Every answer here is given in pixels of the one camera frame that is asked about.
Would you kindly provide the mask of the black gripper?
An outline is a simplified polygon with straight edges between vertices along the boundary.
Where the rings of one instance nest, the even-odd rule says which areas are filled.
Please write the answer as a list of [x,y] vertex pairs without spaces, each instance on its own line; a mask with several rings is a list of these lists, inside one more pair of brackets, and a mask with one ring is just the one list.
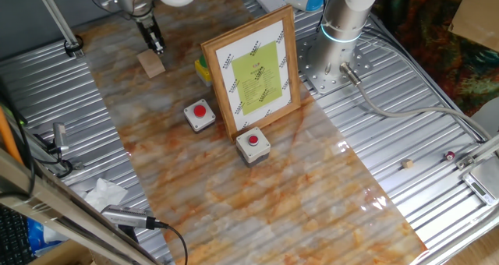
[[134,18],[140,33],[145,42],[150,45],[150,48],[157,54],[164,53],[165,47],[162,41],[161,31],[157,25],[153,14],[146,14]]

